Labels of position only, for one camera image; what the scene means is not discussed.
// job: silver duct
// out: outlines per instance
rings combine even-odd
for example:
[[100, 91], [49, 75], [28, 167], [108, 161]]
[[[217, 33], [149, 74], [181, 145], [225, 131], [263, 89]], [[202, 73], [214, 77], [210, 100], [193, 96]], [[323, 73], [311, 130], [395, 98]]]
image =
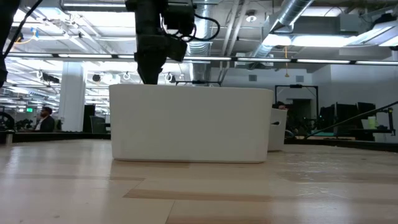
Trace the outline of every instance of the silver duct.
[[[291, 31], [293, 31], [294, 22], [303, 14], [303, 12], [311, 5], [314, 0], [285, 0], [282, 4], [282, 8], [277, 12], [276, 19], [267, 18], [266, 27], [264, 29], [263, 37], [264, 40], [267, 38], [269, 32], [274, 30], [276, 27], [290, 26]], [[252, 57], [264, 58], [272, 50], [274, 46], [263, 45], [262, 43], [257, 47], [257, 49], [251, 54]]]
[[[210, 6], [209, 5], [198, 5], [196, 14], [209, 17]], [[195, 24], [197, 25], [198, 38], [210, 37], [210, 21], [195, 18]], [[187, 49], [187, 55], [189, 56], [207, 56], [210, 53], [210, 44], [208, 42], [190, 42]], [[210, 81], [210, 64], [209, 63], [193, 63], [192, 64], [192, 80]]]

